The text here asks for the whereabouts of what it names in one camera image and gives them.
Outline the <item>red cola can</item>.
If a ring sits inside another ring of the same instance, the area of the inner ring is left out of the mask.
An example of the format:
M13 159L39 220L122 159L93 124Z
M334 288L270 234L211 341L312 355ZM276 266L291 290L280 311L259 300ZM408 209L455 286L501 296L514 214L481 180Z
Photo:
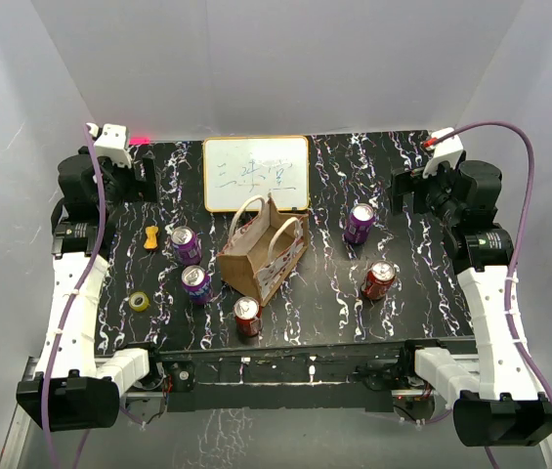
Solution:
M252 297L241 297L234 304L237 331L246 337L256 336L262 329L262 307Z
M370 301L384 298L397 276L396 267L384 260L375 262L367 271L361 293Z

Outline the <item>brown canvas tote bag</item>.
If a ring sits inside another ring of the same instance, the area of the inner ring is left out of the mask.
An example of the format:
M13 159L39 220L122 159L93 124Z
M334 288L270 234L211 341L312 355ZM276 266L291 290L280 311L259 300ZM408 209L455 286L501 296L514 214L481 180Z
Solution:
M281 212L270 195L254 195L236 210L217 254L221 279L266 306L309 244L307 213Z

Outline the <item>red cola can front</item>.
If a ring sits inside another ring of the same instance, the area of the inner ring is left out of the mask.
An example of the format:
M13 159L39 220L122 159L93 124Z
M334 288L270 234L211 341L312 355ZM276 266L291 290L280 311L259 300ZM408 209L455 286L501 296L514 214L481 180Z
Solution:
M262 307L252 297L241 297L234 304L237 331L246 337L256 336L262 329Z

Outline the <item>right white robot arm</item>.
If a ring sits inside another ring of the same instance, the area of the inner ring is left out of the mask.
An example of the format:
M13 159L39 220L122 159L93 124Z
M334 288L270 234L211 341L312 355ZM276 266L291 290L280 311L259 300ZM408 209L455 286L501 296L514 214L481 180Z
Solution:
M494 165L472 160L436 174L396 170L390 205L403 210L413 197L416 213L442 223L443 246L462 289L475 336L479 371L459 363L437 339L407 340L399 377L412 388L428 382L446 401L460 442L466 447L533 447L552 434L552 402L519 350L516 289L508 269L514 253L510 234L495 223L502 175Z

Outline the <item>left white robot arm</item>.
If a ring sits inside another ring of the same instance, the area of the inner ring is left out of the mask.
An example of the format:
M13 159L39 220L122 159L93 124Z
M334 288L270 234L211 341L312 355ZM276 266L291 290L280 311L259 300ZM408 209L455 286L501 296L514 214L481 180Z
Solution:
M132 387L158 387L165 367L150 342L121 347L96 363L95 336L118 209L125 202L156 202L154 161L120 168L89 151L58 166L63 193L51 216L54 292L41 357L33 376L19 382L16 399L40 428L51 432L109 428Z

